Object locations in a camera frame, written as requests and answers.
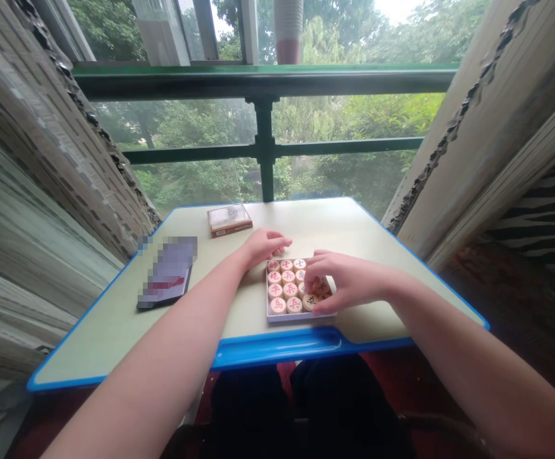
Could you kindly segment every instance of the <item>green foliage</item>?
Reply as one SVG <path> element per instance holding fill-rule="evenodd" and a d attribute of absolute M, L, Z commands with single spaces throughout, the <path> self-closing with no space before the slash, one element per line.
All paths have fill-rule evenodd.
<path fill-rule="evenodd" d="M 407 24 L 385 29 L 370 41 L 368 59 L 379 64 L 460 62 L 490 0 L 431 0 Z"/>
<path fill-rule="evenodd" d="M 233 32 L 223 33 L 218 41 L 218 56 L 223 61 L 242 61 L 239 36 Z"/>
<path fill-rule="evenodd" d="M 69 0 L 98 61 L 147 61 L 132 0 Z"/>
<path fill-rule="evenodd" d="M 220 59 L 240 60 L 238 0 L 212 0 L 233 27 L 218 41 Z M 429 0 L 406 24 L 392 26 L 374 0 L 305 0 L 301 63 L 446 64 L 459 62 L 489 0 Z M 98 59 L 146 59 L 131 0 L 69 0 Z M 275 63 L 273 1 L 258 0 L 262 64 Z M 193 56 L 202 55 L 193 10 L 183 11 Z M 423 136 L 443 94 L 282 98 L 274 104 L 278 143 Z M 96 104 L 100 121 L 123 151 L 252 143 L 253 108 L 242 100 Z M 352 196 L 381 218 L 414 151 L 282 157 L 273 168 L 275 199 Z M 134 170 L 157 209 L 260 201 L 256 160 L 148 164 Z"/>

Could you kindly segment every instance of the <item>forearm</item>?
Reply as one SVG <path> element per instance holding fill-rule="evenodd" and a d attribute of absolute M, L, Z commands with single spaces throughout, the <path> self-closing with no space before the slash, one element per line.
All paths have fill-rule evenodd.
<path fill-rule="evenodd" d="M 394 311 L 490 445 L 506 455 L 555 456 L 555 389 L 430 288 L 400 282 Z"/>
<path fill-rule="evenodd" d="M 122 451 L 128 457 L 158 457 L 211 367 L 245 264 L 240 251 L 234 252 L 170 307 L 45 457 L 109 458 L 121 457 Z"/>

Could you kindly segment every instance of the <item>person's right hand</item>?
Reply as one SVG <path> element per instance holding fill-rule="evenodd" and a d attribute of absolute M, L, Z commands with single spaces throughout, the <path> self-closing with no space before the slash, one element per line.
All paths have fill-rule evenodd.
<path fill-rule="evenodd" d="M 398 286 L 406 283 L 409 275 L 404 271 L 379 265 L 372 261 L 327 250 L 316 250 L 307 260 L 305 288 L 311 292 L 314 282 L 332 276 L 336 292 L 319 302 L 314 314 L 332 314 L 339 310 L 371 303 L 389 301 Z"/>

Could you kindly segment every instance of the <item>hand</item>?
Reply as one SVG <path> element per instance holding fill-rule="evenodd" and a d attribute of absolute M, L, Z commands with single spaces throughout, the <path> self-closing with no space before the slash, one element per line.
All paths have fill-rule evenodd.
<path fill-rule="evenodd" d="M 262 263 L 273 255 L 284 253 L 290 247 L 292 239 L 286 238 L 279 231 L 269 228 L 259 228 L 248 237 L 239 249 L 244 256 L 246 270 Z"/>
<path fill-rule="evenodd" d="M 316 250 L 307 260 L 305 288 L 313 290 L 313 283 L 323 276 L 332 276 L 336 292 L 319 302 L 314 314 L 332 314 L 339 310 L 389 300 L 398 286 L 409 281 L 404 271 L 379 265 L 372 261 L 327 250 Z"/>

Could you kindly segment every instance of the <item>dark pants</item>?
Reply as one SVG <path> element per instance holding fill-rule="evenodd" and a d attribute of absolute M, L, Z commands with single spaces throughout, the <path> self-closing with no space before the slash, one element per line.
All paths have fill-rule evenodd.
<path fill-rule="evenodd" d="M 276 366 L 221 373 L 212 393 L 212 457 L 415 458 L 408 434 L 357 354 L 304 361 L 290 378 L 308 418 L 294 423 Z"/>

